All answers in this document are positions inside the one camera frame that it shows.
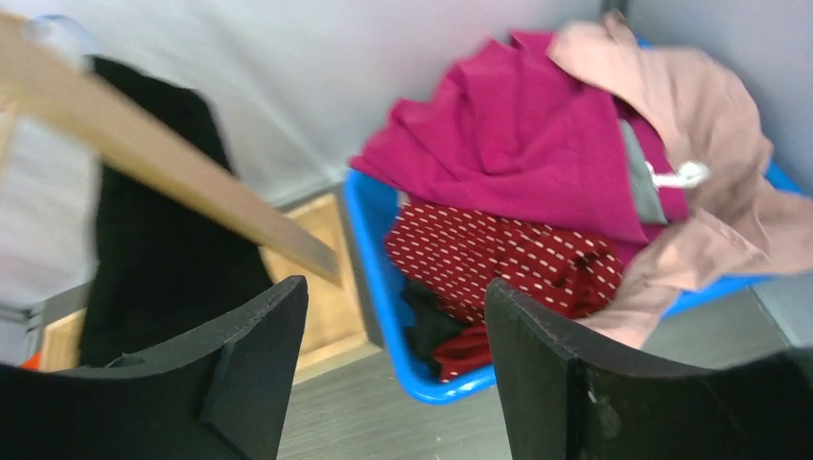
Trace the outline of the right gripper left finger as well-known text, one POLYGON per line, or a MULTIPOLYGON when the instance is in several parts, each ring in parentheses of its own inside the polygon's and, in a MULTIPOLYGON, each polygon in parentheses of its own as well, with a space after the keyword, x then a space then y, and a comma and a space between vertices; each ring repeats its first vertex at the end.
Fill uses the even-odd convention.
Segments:
POLYGON ((100 369, 68 375, 67 459, 273 459, 308 308, 291 277, 100 369))

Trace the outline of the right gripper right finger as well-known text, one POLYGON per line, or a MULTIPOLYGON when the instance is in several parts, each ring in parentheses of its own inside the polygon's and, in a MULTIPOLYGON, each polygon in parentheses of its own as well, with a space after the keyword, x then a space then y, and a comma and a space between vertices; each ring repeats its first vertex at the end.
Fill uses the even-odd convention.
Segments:
POLYGON ((516 459, 784 459, 783 354, 724 369, 618 343, 502 281, 488 339, 516 459))

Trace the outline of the light blue hanger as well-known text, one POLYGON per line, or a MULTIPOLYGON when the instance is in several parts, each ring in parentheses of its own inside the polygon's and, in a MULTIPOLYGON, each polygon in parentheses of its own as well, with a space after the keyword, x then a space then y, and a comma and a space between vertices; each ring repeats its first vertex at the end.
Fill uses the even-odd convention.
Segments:
POLYGON ((42 14, 23 21, 23 36, 43 45, 62 58, 74 70, 88 72, 94 68, 97 41, 79 21, 64 14, 42 14))

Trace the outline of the magenta skirt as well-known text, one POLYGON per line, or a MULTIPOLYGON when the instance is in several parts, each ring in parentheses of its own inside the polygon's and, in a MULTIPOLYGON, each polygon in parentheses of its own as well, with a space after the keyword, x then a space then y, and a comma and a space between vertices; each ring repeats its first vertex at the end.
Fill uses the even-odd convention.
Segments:
POLYGON ((672 166, 632 106, 548 57, 554 38, 517 31, 488 41, 428 101, 398 101, 351 167, 419 200, 593 232, 631 260, 661 228, 637 214, 623 129, 646 173, 672 166))

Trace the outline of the black skirt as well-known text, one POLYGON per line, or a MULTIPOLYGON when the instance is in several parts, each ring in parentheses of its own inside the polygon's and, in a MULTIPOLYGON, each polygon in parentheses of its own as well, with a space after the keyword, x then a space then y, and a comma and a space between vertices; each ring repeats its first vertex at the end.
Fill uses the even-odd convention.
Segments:
POLYGON ((78 364, 104 367, 217 318, 272 286, 257 245, 104 166, 97 272, 78 364))

